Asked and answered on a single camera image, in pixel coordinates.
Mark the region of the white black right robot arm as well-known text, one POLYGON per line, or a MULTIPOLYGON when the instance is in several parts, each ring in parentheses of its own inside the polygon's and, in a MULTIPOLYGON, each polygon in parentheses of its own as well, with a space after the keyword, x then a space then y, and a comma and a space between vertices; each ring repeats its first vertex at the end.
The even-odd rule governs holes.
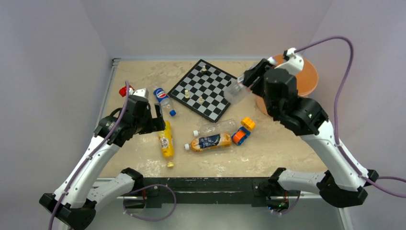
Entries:
POLYGON ((368 195, 365 187, 379 175, 355 160, 317 101, 299 96, 296 75, 304 65, 301 57, 279 65, 272 58, 262 59, 237 80, 262 97, 268 115, 305 141, 327 166, 319 173, 278 168, 269 178, 269 189, 275 195, 292 190, 318 194, 338 208, 362 205, 368 195))

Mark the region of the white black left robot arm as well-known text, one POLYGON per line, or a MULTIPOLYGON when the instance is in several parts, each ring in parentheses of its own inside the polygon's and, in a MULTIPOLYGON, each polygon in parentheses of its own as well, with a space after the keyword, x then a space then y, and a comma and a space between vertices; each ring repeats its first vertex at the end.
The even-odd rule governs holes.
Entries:
POLYGON ((94 189, 101 171, 124 143, 136 134, 148 134, 165 129, 160 104, 154 105, 157 116, 144 96, 130 95, 124 106, 99 121, 88 149, 79 163, 53 193, 44 193, 39 203, 72 230, 84 230, 96 213, 118 196, 137 196, 143 189, 143 176, 131 169, 121 171, 112 181, 94 189))

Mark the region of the clear bottle white blue label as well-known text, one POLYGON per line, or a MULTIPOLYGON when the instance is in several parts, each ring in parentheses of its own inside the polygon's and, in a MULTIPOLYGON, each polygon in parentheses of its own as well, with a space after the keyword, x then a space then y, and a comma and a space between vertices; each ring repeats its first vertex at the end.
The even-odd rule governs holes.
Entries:
POLYGON ((232 79, 224 89, 224 98, 231 104, 237 104, 250 94, 250 89, 243 84, 244 74, 232 79))

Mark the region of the orange drink bottle blue label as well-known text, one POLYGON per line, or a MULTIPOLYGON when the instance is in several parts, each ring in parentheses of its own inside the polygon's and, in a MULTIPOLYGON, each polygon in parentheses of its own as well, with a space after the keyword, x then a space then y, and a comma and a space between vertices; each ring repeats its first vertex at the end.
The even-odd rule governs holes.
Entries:
POLYGON ((231 136, 228 132, 215 134, 212 136, 195 138, 191 143, 184 145, 186 150, 201 152, 218 148, 226 148, 232 145, 231 136))

